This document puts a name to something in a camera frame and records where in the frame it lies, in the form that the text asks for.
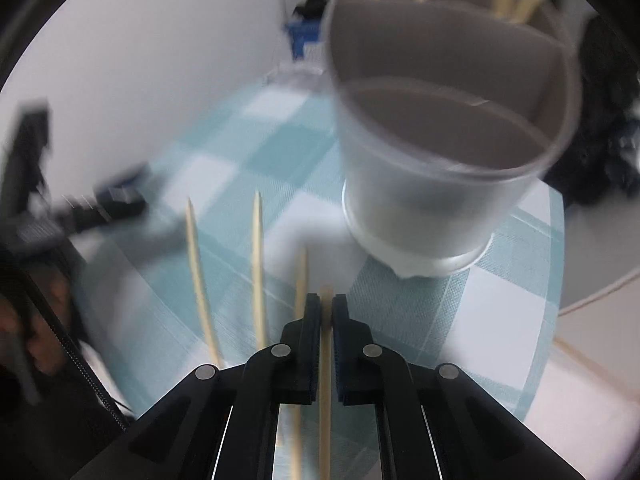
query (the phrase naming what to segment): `silver rivet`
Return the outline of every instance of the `silver rivet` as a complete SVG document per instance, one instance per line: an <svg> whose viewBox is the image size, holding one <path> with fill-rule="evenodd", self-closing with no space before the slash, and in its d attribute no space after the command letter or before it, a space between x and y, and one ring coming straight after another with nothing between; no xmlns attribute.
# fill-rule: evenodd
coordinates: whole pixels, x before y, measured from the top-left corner
<svg viewBox="0 0 640 480"><path fill-rule="evenodd" d="M458 367L449 364L442 365L438 373L445 379L455 379L458 376Z"/></svg>
<svg viewBox="0 0 640 480"><path fill-rule="evenodd" d="M216 374L216 369L212 365L201 365L196 368L196 377L201 381L206 381Z"/></svg>
<svg viewBox="0 0 640 480"><path fill-rule="evenodd" d="M277 344L276 346L271 348L271 353L276 357L285 357L289 355L290 352L291 348L289 348L289 345L285 345L282 343Z"/></svg>
<svg viewBox="0 0 640 480"><path fill-rule="evenodd" d="M362 353L367 357L380 357L382 355L382 348L378 345L364 345L362 347Z"/></svg>

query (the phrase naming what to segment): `white floor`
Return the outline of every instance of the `white floor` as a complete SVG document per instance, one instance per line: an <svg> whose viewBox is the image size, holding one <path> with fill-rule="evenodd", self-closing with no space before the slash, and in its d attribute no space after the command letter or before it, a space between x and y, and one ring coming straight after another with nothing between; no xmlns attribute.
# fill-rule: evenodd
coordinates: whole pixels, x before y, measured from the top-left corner
<svg viewBox="0 0 640 480"><path fill-rule="evenodd" d="M554 347L525 424L586 480L609 480L640 436L640 404Z"/></svg>

